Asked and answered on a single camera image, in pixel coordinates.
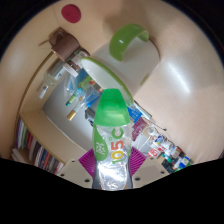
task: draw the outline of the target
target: colorful label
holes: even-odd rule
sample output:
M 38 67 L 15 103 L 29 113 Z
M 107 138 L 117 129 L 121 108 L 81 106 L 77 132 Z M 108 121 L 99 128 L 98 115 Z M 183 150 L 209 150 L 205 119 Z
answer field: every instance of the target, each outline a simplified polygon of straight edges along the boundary
M 133 120 L 133 123 L 136 123 L 138 121 L 138 119 L 142 116 L 142 113 L 137 109 L 131 109 L 129 107 L 127 107 L 128 109 L 128 113 L 130 115 L 130 117 Z
M 181 151 L 180 151 L 180 149 L 178 149 L 177 147 L 175 148 L 175 150 L 172 152 L 172 157 L 174 158 L 174 159 L 176 159 L 179 155 L 180 155 L 180 153 L 181 153 Z
M 107 143 L 104 141 L 102 136 L 98 133 L 97 127 L 93 126 L 93 136 L 94 136 L 94 153 L 98 161 L 103 161 L 107 158 L 108 147 Z
M 155 140 L 155 143 L 160 145 L 163 141 L 165 140 L 165 137 L 163 135 L 159 135 L 156 140 Z
M 160 154 L 161 154 L 161 151 L 159 149 L 157 149 L 157 148 L 152 148 L 148 152 L 148 156 L 149 157 L 158 158 Z
M 187 156 L 185 156 L 182 160 L 182 163 L 186 166 L 189 163 L 189 161 L 190 159 Z

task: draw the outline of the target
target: pink object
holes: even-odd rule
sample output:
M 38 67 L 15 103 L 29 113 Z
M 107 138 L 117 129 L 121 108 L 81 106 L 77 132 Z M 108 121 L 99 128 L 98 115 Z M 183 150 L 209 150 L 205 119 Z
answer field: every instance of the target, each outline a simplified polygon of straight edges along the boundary
M 135 172 L 139 169 L 139 167 L 146 160 L 146 156 L 142 154 L 139 150 L 132 147 L 131 154 L 129 157 L 129 174 L 132 177 Z
M 142 130 L 145 128 L 147 123 L 140 117 L 138 121 L 133 125 L 132 129 L 132 140 L 135 141 L 136 138 L 139 136 L 139 134 L 142 132 Z
M 75 5 L 66 5 L 61 10 L 62 16 L 70 23 L 77 23 L 81 19 L 81 11 Z
M 82 157 L 80 157 L 78 161 L 92 176 L 92 178 L 94 178 L 96 161 L 93 149 L 90 149 L 87 153 L 85 153 Z

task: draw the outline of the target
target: green object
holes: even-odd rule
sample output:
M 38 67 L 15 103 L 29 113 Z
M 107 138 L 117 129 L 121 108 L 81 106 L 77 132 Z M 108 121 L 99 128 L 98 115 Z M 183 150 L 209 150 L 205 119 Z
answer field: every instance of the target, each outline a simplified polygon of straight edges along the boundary
M 130 157 L 130 154 L 131 154 L 131 148 L 128 151 L 128 158 Z
M 123 136 L 123 134 L 124 134 L 124 131 L 123 131 L 123 129 L 122 128 L 120 128 L 120 132 L 121 132 L 121 134 L 119 135 L 119 136 L 116 136 L 115 135 L 115 128 L 112 130 L 112 136 L 115 138 L 115 139 L 120 139 L 122 136 Z
M 118 61 L 123 61 L 125 50 L 136 37 L 147 42 L 149 40 L 149 33 L 137 24 L 128 24 L 119 29 L 110 41 L 109 49 L 111 56 Z
M 174 173 L 176 173 L 176 172 L 179 171 L 179 170 L 181 170 L 180 167 L 178 167 L 178 168 L 174 171 Z
M 69 106 L 76 99 L 76 95 L 72 95 L 70 99 L 67 101 L 66 106 Z
M 114 86 L 113 88 L 117 88 L 122 92 L 122 95 L 124 96 L 124 100 L 127 104 L 127 106 L 131 106 L 134 103 L 133 97 L 130 93 L 130 91 L 128 90 L 127 86 L 120 80 L 120 78 L 118 78 L 117 75 L 115 75 L 107 66 L 105 66 L 104 64 L 102 64 L 101 62 L 99 62 L 98 60 L 94 59 L 94 58 L 90 58 L 90 57 L 83 57 L 81 59 L 81 61 L 87 61 L 87 62 L 91 62 L 95 65 L 98 66 L 99 72 L 103 71 L 104 75 L 106 75 L 107 77 L 107 84 L 105 84 L 104 82 L 102 83 L 102 80 L 99 78 L 99 80 L 96 77 L 96 73 L 93 72 L 92 70 L 90 70 L 88 72 L 88 74 L 91 76 L 92 78 L 103 88 L 103 89 L 108 89 L 107 85 L 110 85 L 110 80 L 113 79 L 116 81 L 117 86 Z
M 25 146 L 27 132 L 28 132 L 28 129 L 26 126 L 24 126 L 23 135 L 22 135 L 22 149 L 24 149 L 24 146 Z
M 122 161 L 123 161 L 123 159 L 120 159 L 120 160 L 112 161 L 112 163 L 115 164 L 115 163 L 122 162 Z
M 98 104 L 94 123 L 103 127 L 118 127 L 129 124 L 127 106 L 118 89 L 105 89 Z
M 192 160 L 190 160 L 190 162 L 187 164 L 187 166 L 186 166 L 186 167 L 188 167 L 188 166 L 192 165 L 192 163 L 193 163 L 193 161 L 192 161 Z
M 86 91 L 89 87 L 90 84 L 89 82 L 92 80 L 92 78 L 87 75 L 78 85 L 79 88 L 82 88 L 84 91 Z
M 99 132 L 97 131 L 97 127 L 93 125 L 93 142 L 94 142 L 94 155 L 98 161 L 103 161 L 107 158 L 108 155 L 108 147 L 107 143 L 101 137 Z

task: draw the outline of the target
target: blue object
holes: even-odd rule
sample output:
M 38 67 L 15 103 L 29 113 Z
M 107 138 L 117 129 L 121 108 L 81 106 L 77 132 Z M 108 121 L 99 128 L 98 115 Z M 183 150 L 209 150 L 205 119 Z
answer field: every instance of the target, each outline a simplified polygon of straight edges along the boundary
M 79 72 L 79 75 L 76 77 L 77 85 L 87 76 L 87 72 L 82 68 Z
M 142 116 L 142 113 L 137 108 L 133 110 L 127 107 L 127 109 L 128 109 L 129 116 L 133 119 L 134 123 L 136 123 L 138 119 Z
M 102 94 L 102 93 L 100 93 L 96 98 L 94 98 L 96 95 L 95 95 L 94 93 L 92 93 L 91 96 L 89 96 L 89 98 L 92 97 L 92 98 L 94 98 L 94 99 L 93 99 L 92 101 L 90 101 L 89 103 L 87 103 L 86 106 L 87 106 L 87 107 L 91 107 L 91 105 L 92 105 L 96 100 L 98 100 L 98 99 L 100 98 L 101 94 Z
M 44 152 L 43 152 L 42 158 L 41 158 L 41 163 L 40 163 L 40 166 L 39 166 L 41 169 L 43 169 L 44 161 L 46 159 L 47 153 L 48 153 L 48 151 L 46 149 L 44 149 Z
M 185 156 L 183 160 L 181 161 L 181 163 L 179 164 L 179 167 L 182 169 L 185 168 L 187 164 L 190 162 L 190 160 L 191 159 L 189 157 Z

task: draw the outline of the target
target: bookshelf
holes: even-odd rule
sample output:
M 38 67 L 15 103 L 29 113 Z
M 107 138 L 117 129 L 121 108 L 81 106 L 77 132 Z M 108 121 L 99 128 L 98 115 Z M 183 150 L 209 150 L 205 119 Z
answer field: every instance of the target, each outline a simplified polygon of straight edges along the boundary
M 22 112 L 20 117 L 36 140 L 62 163 L 71 158 L 77 160 L 86 152 L 63 134 L 43 111 Z

